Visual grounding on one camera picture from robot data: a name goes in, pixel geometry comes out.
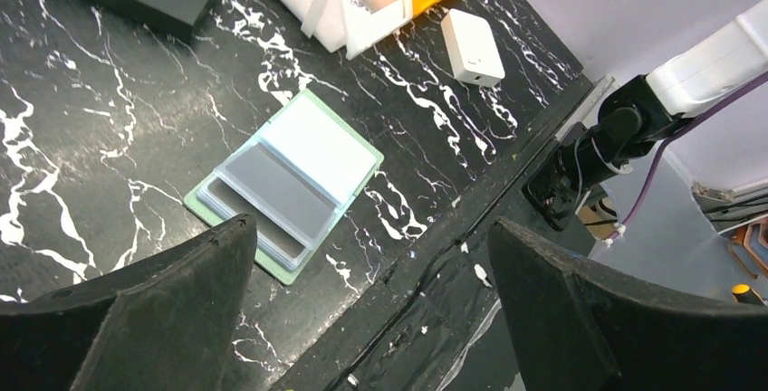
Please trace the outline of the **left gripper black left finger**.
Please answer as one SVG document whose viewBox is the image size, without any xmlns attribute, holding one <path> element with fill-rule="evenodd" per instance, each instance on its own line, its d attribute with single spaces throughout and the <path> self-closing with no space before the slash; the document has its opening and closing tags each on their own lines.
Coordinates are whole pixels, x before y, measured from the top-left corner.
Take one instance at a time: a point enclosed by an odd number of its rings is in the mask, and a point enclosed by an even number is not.
<svg viewBox="0 0 768 391">
<path fill-rule="evenodd" d="M 96 279 L 1 306 L 4 390 L 217 390 L 257 246 L 254 215 Z"/>
</svg>

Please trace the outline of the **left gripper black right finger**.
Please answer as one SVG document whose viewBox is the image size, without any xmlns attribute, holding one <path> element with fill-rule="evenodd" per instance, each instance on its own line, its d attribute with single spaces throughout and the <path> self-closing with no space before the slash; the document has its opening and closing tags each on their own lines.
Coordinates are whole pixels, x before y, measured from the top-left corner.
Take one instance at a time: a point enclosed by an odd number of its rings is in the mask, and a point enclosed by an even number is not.
<svg viewBox="0 0 768 391">
<path fill-rule="evenodd" d="M 488 232 L 529 390 L 764 390 L 767 309 L 644 281 L 506 218 Z"/>
</svg>

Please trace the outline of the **dark grey credit card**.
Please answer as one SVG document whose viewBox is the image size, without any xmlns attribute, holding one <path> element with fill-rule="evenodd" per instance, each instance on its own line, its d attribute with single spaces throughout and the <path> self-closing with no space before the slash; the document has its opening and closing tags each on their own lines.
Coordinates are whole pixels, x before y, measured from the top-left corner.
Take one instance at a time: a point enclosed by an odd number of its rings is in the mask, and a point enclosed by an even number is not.
<svg viewBox="0 0 768 391">
<path fill-rule="evenodd" d="M 268 144 L 240 148 L 215 173 L 307 250 L 318 249 L 337 214 L 337 202 Z"/>
</svg>

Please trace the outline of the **green card holder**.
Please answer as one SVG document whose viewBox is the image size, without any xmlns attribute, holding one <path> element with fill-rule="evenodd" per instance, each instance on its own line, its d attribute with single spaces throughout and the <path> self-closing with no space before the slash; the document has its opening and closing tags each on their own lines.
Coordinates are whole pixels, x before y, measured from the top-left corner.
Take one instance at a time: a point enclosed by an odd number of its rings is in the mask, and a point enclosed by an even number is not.
<svg viewBox="0 0 768 391">
<path fill-rule="evenodd" d="M 383 160 L 303 90 L 188 192 L 184 205 L 209 226 L 253 215 L 255 263 L 290 286 Z"/>
</svg>

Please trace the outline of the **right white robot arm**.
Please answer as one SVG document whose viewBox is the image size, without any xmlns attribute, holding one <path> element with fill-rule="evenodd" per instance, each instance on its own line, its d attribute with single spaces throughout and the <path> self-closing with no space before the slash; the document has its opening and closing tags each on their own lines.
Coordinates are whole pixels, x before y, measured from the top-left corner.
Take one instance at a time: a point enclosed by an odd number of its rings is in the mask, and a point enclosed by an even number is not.
<svg viewBox="0 0 768 391">
<path fill-rule="evenodd" d="M 767 2 L 762 0 L 689 50 L 608 95 L 597 122 L 580 122 L 545 159 L 523 194 L 554 230 L 584 195 L 630 171 L 629 161 L 675 140 L 767 81 Z"/>
</svg>

